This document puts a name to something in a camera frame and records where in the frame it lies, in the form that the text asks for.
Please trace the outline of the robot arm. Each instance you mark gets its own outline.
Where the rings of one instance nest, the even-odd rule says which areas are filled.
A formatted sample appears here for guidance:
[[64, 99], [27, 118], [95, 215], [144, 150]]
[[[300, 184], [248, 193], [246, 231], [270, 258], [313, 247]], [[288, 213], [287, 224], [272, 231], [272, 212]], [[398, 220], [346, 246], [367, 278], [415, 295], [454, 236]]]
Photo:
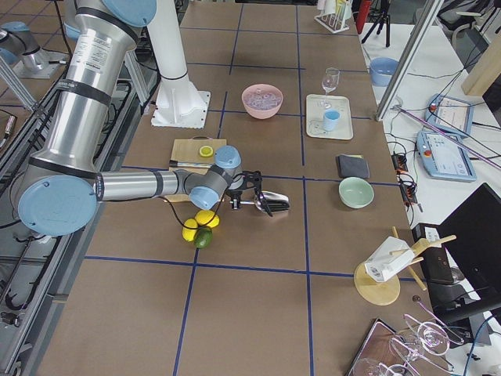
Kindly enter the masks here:
[[21, 21], [1, 25], [1, 57], [7, 64], [17, 63], [22, 57], [40, 50], [30, 28]]
[[154, 124], [202, 127], [209, 95], [189, 80], [174, 2], [79, 1], [75, 7], [80, 34], [67, 76], [56, 86], [53, 123], [45, 145], [30, 157], [15, 196], [27, 228], [52, 237], [73, 233], [89, 223], [101, 201], [185, 194], [208, 210], [224, 196], [238, 201], [244, 190], [260, 190], [261, 175], [242, 169], [233, 146], [217, 149], [203, 174], [183, 169], [98, 172], [93, 157], [111, 96], [143, 28], [161, 79]]

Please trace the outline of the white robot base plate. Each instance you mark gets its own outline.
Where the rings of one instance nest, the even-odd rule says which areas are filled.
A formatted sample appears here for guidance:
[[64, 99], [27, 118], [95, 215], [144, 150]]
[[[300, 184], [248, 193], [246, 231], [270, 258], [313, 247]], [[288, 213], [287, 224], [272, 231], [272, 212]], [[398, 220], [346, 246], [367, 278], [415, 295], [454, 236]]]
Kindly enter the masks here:
[[211, 93], [195, 91], [195, 96], [184, 96], [172, 89], [160, 89], [155, 100], [151, 125], [155, 127], [202, 129], [205, 126]]

